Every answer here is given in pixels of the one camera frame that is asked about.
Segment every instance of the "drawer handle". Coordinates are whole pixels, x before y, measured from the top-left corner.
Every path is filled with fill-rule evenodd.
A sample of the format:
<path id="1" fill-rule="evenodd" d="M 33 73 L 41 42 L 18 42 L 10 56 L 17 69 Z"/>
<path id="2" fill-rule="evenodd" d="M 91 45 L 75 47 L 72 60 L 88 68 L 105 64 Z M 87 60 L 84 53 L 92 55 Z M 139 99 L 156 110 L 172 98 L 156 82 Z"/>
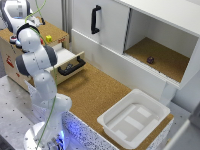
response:
<path id="1" fill-rule="evenodd" d="M 101 7 L 98 5 L 96 5 L 96 8 L 92 10 L 92 24 L 91 24 L 92 34 L 96 34 L 100 31 L 98 28 L 96 28 L 96 12 L 98 10 L 101 10 Z"/>
<path id="2" fill-rule="evenodd" d="M 58 67 L 58 72 L 63 76 L 67 76 L 85 65 L 85 61 L 81 59 L 80 56 L 77 57 L 77 61 L 79 64 L 69 69 L 66 68 L 65 70 L 62 70 L 61 67 Z"/>

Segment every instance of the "cork surface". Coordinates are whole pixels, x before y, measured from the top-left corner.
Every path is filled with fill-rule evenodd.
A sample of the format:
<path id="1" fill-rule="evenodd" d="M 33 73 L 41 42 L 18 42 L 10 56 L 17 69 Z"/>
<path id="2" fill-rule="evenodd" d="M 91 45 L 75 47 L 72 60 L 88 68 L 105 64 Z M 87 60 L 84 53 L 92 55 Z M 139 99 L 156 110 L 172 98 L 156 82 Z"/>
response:
<path id="1" fill-rule="evenodd" d="M 189 63 L 189 58 L 169 49 L 149 38 L 144 38 L 139 43 L 125 51 L 125 53 L 181 82 L 183 74 Z M 154 63 L 147 63 L 147 58 L 152 56 Z"/>
<path id="2" fill-rule="evenodd" d="M 56 26 L 52 25 L 51 23 L 45 21 L 45 25 L 40 25 L 38 27 L 38 30 L 40 31 L 40 34 L 42 35 L 42 37 L 45 39 L 46 41 L 46 36 L 47 35 L 51 35 L 52 37 L 52 42 L 60 39 L 61 37 L 64 36 L 68 36 L 68 34 L 66 32 L 64 32 L 63 30 L 57 28 Z M 7 28 L 4 30 L 0 31 L 0 37 L 2 37 L 5 41 L 9 42 L 10 36 L 12 36 L 13 33 L 11 33 Z"/>
<path id="3" fill-rule="evenodd" d="M 97 118 L 129 92 L 131 89 L 88 63 L 82 71 L 58 86 L 58 93 L 72 99 L 70 111 L 120 150 L 123 148 L 105 134 Z M 145 150 L 172 119 L 171 114 L 167 116 L 136 150 Z"/>

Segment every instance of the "yellow block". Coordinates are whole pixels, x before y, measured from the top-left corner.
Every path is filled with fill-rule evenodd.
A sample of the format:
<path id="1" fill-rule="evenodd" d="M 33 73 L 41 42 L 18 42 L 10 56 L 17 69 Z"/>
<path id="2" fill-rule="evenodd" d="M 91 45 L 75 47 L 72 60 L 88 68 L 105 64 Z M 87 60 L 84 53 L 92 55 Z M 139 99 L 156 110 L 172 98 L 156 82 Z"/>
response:
<path id="1" fill-rule="evenodd" d="M 47 41 L 47 42 L 52 42 L 52 37 L 51 37 L 50 35 L 47 35 L 47 36 L 46 36 L 46 41 Z"/>

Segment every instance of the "cabinet shelf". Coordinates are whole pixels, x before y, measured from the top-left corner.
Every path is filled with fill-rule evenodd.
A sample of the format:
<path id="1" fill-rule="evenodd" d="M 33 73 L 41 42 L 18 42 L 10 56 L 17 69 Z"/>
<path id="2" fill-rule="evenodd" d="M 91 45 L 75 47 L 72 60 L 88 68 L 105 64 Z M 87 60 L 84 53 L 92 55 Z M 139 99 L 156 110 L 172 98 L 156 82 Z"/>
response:
<path id="1" fill-rule="evenodd" d="M 190 60 L 147 37 L 126 50 L 125 53 L 178 82 L 181 82 Z M 150 56 L 155 59 L 153 64 L 147 63 L 147 58 Z"/>

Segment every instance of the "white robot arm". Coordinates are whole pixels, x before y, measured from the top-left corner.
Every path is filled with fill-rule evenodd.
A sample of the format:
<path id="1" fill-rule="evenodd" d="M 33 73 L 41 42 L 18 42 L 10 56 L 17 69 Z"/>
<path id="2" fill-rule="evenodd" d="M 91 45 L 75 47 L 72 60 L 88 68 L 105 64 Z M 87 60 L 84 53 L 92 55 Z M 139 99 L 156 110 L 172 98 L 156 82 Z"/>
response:
<path id="1" fill-rule="evenodd" d="M 1 1 L 0 9 L 9 31 L 16 35 L 22 45 L 22 49 L 27 52 L 18 56 L 15 63 L 21 74 L 33 77 L 36 91 L 31 97 L 32 103 L 46 108 L 48 116 L 55 100 L 52 115 L 50 119 L 46 118 L 45 123 L 47 126 L 44 135 L 45 126 L 40 129 L 35 137 L 36 141 L 39 141 L 43 135 L 40 146 L 46 145 L 47 147 L 47 143 L 53 139 L 55 142 L 57 135 L 62 131 L 62 112 L 68 111 L 72 106 L 72 101 L 69 97 L 57 94 L 56 83 L 51 74 L 45 70 L 57 64 L 57 55 L 53 48 L 41 44 L 40 36 L 38 35 L 39 31 L 36 28 L 40 25 L 37 18 L 31 17 L 25 24 L 25 18 L 31 13 L 28 1 Z"/>

